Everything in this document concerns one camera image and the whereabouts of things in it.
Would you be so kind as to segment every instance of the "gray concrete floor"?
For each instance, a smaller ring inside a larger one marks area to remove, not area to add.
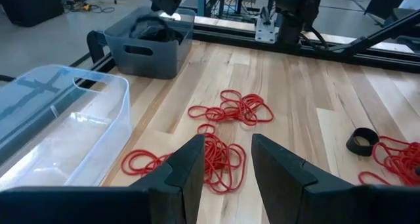
[[[69,65],[87,53],[86,35],[91,30],[105,30],[149,0],[118,0],[109,14],[69,12],[32,28],[15,26],[0,14],[0,74],[19,76],[46,64]],[[255,6],[266,5],[257,0]],[[359,37],[379,30],[374,21],[364,16],[352,1],[322,0],[314,27],[321,33]],[[88,60],[84,66],[91,65]]]

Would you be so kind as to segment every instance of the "tangled rubber bands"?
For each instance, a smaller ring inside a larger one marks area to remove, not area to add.
[[[408,186],[420,185],[420,175],[416,173],[416,169],[419,169],[420,166],[420,143],[407,143],[387,136],[380,136],[380,140],[384,139],[407,145],[407,147],[404,149],[392,148],[383,141],[379,141],[373,146],[373,159],[391,173],[396,174],[403,184]],[[377,157],[379,148],[382,148],[387,153],[387,157],[383,161],[380,161]],[[359,173],[358,178],[362,184],[365,184],[363,178],[366,176],[374,177],[382,183],[390,185],[388,181],[370,171]]]
[[[233,99],[227,97],[229,93],[233,94]],[[249,94],[243,97],[238,91],[228,89],[220,93],[220,98],[222,99],[220,107],[192,106],[188,109],[188,115],[191,118],[205,116],[208,120],[214,122],[239,120],[249,126],[254,126],[258,122],[271,122],[274,119],[271,109],[256,94]],[[257,110],[260,108],[265,108],[270,117],[258,119]],[[192,115],[194,110],[203,110],[203,112]],[[197,133],[204,134],[205,138],[203,182],[217,194],[226,194],[238,190],[245,177],[247,160],[245,150],[238,144],[232,143],[227,145],[224,143],[215,135],[216,127],[209,123],[200,125],[197,128]],[[144,176],[158,167],[170,155],[166,154],[157,157],[147,150],[133,150],[121,161],[121,170],[127,175]],[[141,156],[147,156],[151,161],[143,168],[135,168],[133,163]],[[234,170],[236,169],[241,169],[237,182],[234,180]]]

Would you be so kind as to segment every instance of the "gray storage basket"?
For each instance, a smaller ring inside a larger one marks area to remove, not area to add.
[[[180,20],[164,18],[168,27],[182,34],[181,44],[177,40],[157,42],[130,38],[131,28],[139,16],[150,14],[150,8],[141,7],[105,30],[105,38],[110,47],[118,70],[124,74],[148,78],[172,79],[177,76],[190,52],[195,12],[179,9]],[[128,53],[127,49],[142,49],[142,54]]]

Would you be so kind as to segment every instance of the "wooden table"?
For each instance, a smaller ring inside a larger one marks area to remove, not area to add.
[[[254,28],[251,24],[210,18],[197,17],[196,21]],[[347,37],[324,37],[340,43],[352,41]],[[391,43],[375,47],[411,51],[405,45]],[[253,128],[243,128],[239,122],[217,124],[217,135],[223,141],[240,144],[248,154],[245,181],[239,191],[227,195],[214,194],[204,186],[200,224],[268,223],[253,171],[253,133],[262,133],[354,184],[358,184],[361,171],[373,171],[400,184],[372,158],[358,157],[346,149],[345,142],[356,127],[369,127],[397,139],[420,140],[420,76],[415,74],[199,41],[193,42],[186,63],[173,80],[126,76],[116,68],[111,73],[130,83],[133,134],[102,181],[104,186],[127,186],[139,178],[120,170],[121,158],[129,151],[143,148],[160,155],[182,146],[194,136],[197,126],[206,122],[189,118],[188,107],[218,105],[223,89],[257,93],[273,110],[273,122]]]

